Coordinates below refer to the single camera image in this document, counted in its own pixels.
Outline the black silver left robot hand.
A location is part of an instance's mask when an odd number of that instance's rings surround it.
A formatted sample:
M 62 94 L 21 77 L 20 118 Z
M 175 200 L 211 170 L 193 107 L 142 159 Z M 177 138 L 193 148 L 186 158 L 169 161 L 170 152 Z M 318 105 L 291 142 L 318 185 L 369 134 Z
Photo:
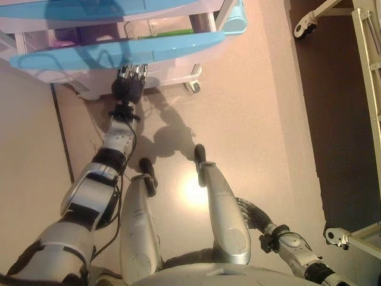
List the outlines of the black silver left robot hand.
M 125 64 L 121 66 L 111 86 L 114 98 L 119 101 L 137 104 L 145 88 L 147 68 L 147 64 Z

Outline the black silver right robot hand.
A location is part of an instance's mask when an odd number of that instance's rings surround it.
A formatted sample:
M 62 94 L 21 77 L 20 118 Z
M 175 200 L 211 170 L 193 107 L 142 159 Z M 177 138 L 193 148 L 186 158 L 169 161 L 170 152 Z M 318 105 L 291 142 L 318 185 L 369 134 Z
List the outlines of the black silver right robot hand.
M 239 210 L 242 213 L 243 219 L 249 229 L 257 229 L 262 234 L 266 233 L 266 227 L 273 222 L 269 216 L 252 202 L 243 198 L 236 197 Z

